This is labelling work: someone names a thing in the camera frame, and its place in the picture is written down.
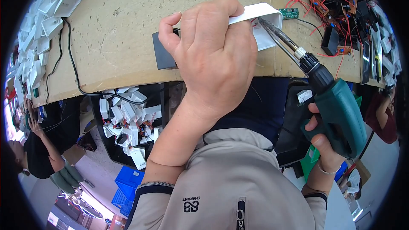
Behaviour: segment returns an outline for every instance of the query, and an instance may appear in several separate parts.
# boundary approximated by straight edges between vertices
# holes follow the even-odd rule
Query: zipper pull
[[[236,211],[236,218],[237,218],[237,221],[238,221],[238,229],[239,230],[244,230],[244,227],[243,227],[243,225],[244,225],[244,212],[243,212],[243,210],[237,210]]]

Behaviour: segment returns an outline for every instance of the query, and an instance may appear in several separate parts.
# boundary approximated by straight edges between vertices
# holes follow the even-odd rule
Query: black sleeve cuff
[[[312,194],[304,195],[304,198],[308,198],[308,197],[321,197],[321,198],[323,198],[324,201],[325,201],[325,209],[327,208],[327,206],[328,206],[328,197],[327,197],[326,194],[319,192],[319,193],[312,193]]]
[[[174,184],[159,181],[146,182],[139,185],[136,189],[135,199],[132,204],[132,209],[129,212],[128,220],[126,221],[124,230],[128,230],[128,227],[132,221],[132,217],[135,213],[136,206],[138,205],[139,197],[141,195],[150,193],[162,193],[171,195],[174,186]]]

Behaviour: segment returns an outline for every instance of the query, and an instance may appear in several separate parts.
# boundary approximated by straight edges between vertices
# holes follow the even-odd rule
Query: hand
[[[395,101],[395,90],[396,90],[396,85],[392,88],[392,91],[391,91],[391,98],[392,98],[391,102]]]
[[[31,100],[24,98],[24,109],[32,111],[33,110],[33,105],[31,104]]]
[[[31,131],[38,137],[43,137],[45,135],[44,130],[41,128],[41,125],[38,121],[34,120],[30,114],[30,119],[28,120],[28,125],[30,126]]]
[[[308,109],[317,114],[320,111],[315,103],[310,103]],[[318,122],[313,116],[308,124],[305,125],[306,131],[312,131],[317,127]],[[326,172],[335,172],[339,170],[340,165],[345,161],[345,157],[337,154],[331,147],[330,141],[324,134],[317,134],[311,139],[311,143],[320,151],[320,166]]]
[[[213,0],[159,23],[159,40],[185,81],[185,102],[200,118],[217,121],[243,100],[253,79],[257,43],[249,21],[229,25],[244,12],[237,0]],[[172,33],[181,20],[181,38]]]

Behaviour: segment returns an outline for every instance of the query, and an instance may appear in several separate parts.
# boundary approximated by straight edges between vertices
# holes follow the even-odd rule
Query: jacket zipper
[[[238,200],[237,211],[236,211],[236,230],[245,230],[244,226],[244,214],[245,214],[245,207],[246,207],[246,198],[240,197]]]

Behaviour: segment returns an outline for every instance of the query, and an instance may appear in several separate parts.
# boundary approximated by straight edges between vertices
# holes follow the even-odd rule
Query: cardboard work surface
[[[152,33],[158,31],[161,18],[184,11],[208,0],[82,0],[68,21],[71,23],[71,52],[85,92],[103,91],[131,85],[181,80],[177,69],[158,70],[153,49]],[[238,0],[247,6],[267,2],[274,8],[285,8],[289,0]],[[300,18],[316,26],[321,23],[314,13],[308,13],[296,3]],[[324,54],[321,37],[314,27],[296,19],[283,20],[283,31],[308,52]],[[51,41],[46,74],[40,82],[39,97],[34,106],[46,104],[46,77],[59,58],[58,36]],[[64,24],[62,58],[55,73],[49,77],[48,103],[78,96],[74,70],[68,54],[68,27]],[[338,76],[346,81],[360,81],[360,54],[344,56]],[[335,76],[339,57],[317,55]],[[277,47],[258,52],[256,76],[303,77],[301,70]]]

